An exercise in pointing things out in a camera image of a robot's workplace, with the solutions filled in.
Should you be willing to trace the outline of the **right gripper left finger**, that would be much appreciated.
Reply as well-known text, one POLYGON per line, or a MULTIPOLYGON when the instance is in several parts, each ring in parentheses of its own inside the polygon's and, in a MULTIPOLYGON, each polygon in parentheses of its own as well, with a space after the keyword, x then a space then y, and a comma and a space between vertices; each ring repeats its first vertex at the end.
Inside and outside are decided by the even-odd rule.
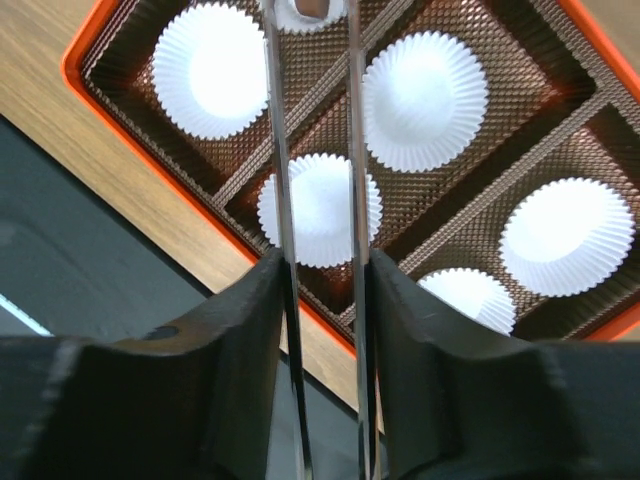
POLYGON ((284 260, 141 339, 1 341, 5 479, 262 479, 284 260))

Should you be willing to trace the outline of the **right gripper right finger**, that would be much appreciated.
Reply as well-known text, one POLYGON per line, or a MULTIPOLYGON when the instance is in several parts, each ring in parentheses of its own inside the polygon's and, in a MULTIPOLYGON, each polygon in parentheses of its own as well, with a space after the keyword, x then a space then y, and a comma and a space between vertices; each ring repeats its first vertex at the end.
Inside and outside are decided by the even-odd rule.
POLYGON ((639 347, 528 342, 465 317, 370 254, 394 479, 635 479, 639 347))

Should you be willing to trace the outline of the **metal tongs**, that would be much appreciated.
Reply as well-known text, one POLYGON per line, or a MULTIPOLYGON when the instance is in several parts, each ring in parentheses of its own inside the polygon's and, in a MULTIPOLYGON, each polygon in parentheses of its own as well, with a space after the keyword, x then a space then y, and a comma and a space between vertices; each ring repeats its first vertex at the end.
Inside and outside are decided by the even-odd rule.
POLYGON ((351 150, 348 157, 314 154, 294 160, 288 151, 278 34, 282 2, 262 4, 270 120, 275 146, 275 178, 260 200, 264 231, 282 249, 285 261, 284 306, 293 404, 298 416, 294 435, 298 476, 314 476, 302 365, 297 267, 326 268, 352 264, 355 300, 358 452, 361 479, 381 476, 377 420, 373 327, 368 319, 366 273, 372 226, 378 225, 380 200, 367 172, 362 77, 360 9, 345 4, 349 38, 351 150))

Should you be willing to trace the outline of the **brown chocolate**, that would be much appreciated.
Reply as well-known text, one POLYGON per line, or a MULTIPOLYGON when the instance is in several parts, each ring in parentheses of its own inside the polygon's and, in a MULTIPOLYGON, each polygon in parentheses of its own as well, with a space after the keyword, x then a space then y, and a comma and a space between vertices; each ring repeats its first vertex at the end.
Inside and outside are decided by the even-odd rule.
POLYGON ((315 20, 324 20, 329 15, 329 0, 295 0, 296 11, 304 17, 315 20))

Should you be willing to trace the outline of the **orange chocolate box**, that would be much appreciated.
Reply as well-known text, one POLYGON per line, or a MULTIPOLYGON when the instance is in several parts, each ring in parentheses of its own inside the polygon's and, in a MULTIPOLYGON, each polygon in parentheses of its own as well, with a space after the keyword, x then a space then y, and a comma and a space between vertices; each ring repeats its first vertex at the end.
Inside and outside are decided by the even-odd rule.
MULTIPOLYGON (((69 87, 249 261, 269 247, 258 195, 272 171, 267 116, 224 140, 185 133, 162 109, 151 59, 185 1, 100 1, 62 66, 69 87)), ((601 181, 639 207, 639 77, 579 1, 366 1, 369 58, 422 31, 463 41, 482 64, 483 124, 453 161, 403 173, 371 161, 383 218, 374 246, 411 277, 471 267, 502 282, 524 339, 614 338, 639 321, 639 252, 573 296, 526 290, 498 247, 516 205, 569 177, 601 181)))

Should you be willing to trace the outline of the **white paper cup front left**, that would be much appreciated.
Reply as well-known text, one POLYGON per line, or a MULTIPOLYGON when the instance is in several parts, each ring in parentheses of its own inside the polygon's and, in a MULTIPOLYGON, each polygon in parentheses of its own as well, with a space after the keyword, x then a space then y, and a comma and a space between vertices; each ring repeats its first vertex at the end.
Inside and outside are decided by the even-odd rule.
POLYGON ((417 283, 466 317, 510 336, 516 306, 507 288, 478 269, 449 268, 431 272, 417 283))

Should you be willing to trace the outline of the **white paper cup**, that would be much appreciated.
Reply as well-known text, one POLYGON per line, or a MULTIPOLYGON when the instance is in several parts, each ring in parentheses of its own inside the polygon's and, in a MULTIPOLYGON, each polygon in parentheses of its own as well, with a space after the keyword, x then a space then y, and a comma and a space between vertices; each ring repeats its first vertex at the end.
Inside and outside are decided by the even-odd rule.
POLYGON ((466 317, 510 336, 516 306, 507 288, 478 269, 449 268, 431 272, 417 283, 466 317))
POLYGON ((324 19, 300 14, 294 1, 275 0, 274 7, 278 29, 289 34, 315 33, 338 22, 347 11, 343 0, 330 0, 328 14, 324 19))
POLYGON ((448 33, 407 35, 366 68, 365 144, 384 167, 421 173, 455 160, 484 121, 489 87, 482 63, 448 33))
MULTIPOLYGON (((350 214, 351 162, 328 153, 307 154, 289 162, 296 262, 328 268, 353 258, 350 214)), ((381 227, 383 205, 371 174, 367 180, 369 242, 381 227)), ((271 245, 280 247, 276 175, 264 182, 257 201, 258 221, 271 245)))
POLYGON ((631 207, 613 187, 564 178, 515 207, 499 255, 507 273, 530 292, 573 296, 603 283, 622 265, 634 234, 631 207))
POLYGON ((267 107, 264 32, 246 11, 224 2, 176 15, 158 38, 151 69, 162 109, 194 137, 236 135, 267 107))

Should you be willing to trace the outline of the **black base mat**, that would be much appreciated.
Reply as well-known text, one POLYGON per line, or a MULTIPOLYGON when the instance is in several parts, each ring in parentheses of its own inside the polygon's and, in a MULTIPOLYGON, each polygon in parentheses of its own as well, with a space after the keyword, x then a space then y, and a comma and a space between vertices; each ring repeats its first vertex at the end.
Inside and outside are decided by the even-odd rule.
POLYGON ((10 121, 1 123, 1 330, 116 341, 211 291, 10 121))

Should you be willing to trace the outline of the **white paper cup back left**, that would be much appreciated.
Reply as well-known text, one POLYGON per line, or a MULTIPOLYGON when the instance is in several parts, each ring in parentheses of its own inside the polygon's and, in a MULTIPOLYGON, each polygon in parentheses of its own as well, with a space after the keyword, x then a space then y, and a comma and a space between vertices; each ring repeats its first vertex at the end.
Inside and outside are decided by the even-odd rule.
POLYGON ((613 187, 564 178, 515 207, 499 255, 507 273, 530 292, 573 296, 603 283, 622 265, 634 234, 631 207, 613 187))

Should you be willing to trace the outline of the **white paper cup front middle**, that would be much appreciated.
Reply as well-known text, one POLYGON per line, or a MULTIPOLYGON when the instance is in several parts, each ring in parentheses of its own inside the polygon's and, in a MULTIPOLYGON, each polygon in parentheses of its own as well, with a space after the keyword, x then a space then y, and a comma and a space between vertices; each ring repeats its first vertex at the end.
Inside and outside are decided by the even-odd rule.
MULTIPOLYGON (((351 162, 328 153, 307 154, 289 162, 296 262, 328 268, 353 258, 350 214, 351 162)), ((367 180, 369 242, 381 227, 383 205, 371 174, 367 180)), ((257 201, 258 221, 271 245, 280 247, 276 175, 264 182, 257 201)))

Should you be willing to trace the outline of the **white paper cup back middle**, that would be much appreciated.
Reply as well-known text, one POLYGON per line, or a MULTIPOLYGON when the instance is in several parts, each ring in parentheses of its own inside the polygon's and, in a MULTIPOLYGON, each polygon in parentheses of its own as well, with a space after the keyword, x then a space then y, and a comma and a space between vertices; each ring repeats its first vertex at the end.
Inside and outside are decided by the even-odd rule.
POLYGON ((455 160, 484 121, 489 87, 482 63, 448 33, 407 35, 366 68, 365 144, 384 167, 421 173, 455 160))

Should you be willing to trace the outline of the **white paper cup front right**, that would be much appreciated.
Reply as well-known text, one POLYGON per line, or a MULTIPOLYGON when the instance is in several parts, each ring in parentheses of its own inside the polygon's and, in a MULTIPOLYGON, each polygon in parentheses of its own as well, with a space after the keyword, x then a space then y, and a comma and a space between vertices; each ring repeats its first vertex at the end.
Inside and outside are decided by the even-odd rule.
POLYGON ((194 137, 236 135, 267 107, 264 32, 246 11, 224 2, 176 15, 158 38, 151 69, 162 109, 194 137))

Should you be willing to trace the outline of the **white paper cup back right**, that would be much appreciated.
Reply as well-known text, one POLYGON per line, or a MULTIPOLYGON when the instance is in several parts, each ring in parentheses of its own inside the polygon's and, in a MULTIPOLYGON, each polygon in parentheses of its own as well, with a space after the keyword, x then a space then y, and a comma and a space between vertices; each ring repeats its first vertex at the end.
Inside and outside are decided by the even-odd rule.
POLYGON ((328 14, 324 19, 300 14, 294 1, 275 0, 274 7, 278 29, 289 34, 315 33, 338 22, 347 11, 343 0, 330 0, 328 14))

